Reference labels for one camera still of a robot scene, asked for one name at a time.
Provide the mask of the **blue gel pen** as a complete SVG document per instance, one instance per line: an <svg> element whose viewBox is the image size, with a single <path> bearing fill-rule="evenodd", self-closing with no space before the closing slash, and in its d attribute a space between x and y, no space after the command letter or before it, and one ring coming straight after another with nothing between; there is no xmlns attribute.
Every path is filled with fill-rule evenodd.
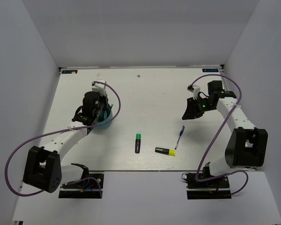
<svg viewBox="0 0 281 225"><path fill-rule="evenodd" d="M185 126L182 126L174 150L176 150L177 147L178 147L178 144L179 144L180 138L181 138L181 136L182 136L182 134L184 132L184 129L185 129Z"/></svg>

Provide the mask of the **teal round desk organizer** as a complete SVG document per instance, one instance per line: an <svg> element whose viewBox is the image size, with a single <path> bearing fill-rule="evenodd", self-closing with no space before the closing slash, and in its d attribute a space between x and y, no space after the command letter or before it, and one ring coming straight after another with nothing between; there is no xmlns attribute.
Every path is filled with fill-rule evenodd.
<svg viewBox="0 0 281 225"><path fill-rule="evenodd" d="M101 111L98 119L97 119L97 125L98 127L94 127L94 129L105 129L108 128L111 124L110 120L113 117L113 112L109 111L110 104L108 104L107 110Z"/></svg>

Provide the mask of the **green black highlighter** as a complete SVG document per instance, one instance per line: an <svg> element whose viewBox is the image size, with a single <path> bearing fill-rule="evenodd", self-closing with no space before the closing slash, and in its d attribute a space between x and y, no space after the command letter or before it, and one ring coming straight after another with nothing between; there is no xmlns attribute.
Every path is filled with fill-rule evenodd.
<svg viewBox="0 0 281 225"><path fill-rule="evenodd" d="M135 138L135 153L139 154L141 149L141 134L136 134Z"/></svg>

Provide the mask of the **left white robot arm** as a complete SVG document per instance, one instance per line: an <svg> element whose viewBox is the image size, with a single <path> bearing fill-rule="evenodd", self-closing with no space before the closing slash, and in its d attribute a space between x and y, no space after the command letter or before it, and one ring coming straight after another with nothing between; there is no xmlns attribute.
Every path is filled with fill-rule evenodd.
<svg viewBox="0 0 281 225"><path fill-rule="evenodd" d="M85 93L69 128L44 146L33 146L29 150L23 182L48 193L54 192L62 182L62 159L96 127L100 113L107 108L106 91Z"/></svg>

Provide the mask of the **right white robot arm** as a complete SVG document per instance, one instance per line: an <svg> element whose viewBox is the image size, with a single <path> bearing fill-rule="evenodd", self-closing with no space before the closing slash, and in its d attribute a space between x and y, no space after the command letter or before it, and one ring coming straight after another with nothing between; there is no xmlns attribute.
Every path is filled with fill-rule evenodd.
<svg viewBox="0 0 281 225"><path fill-rule="evenodd" d="M231 131L224 156L206 165L200 162L199 170L202 175L195 176L197 181L213 187L219 178L240 168L261 167L265 160L268 133L250 122L239 105L240 99L234 92L224 90L221 81L211 81L207 87L208 96L200 97L199 86L188 86L187 89L193 93L193 97L187 99L182 119L198 119L205 112L217 110L224 118L220 129L228 126Z"/></svg>

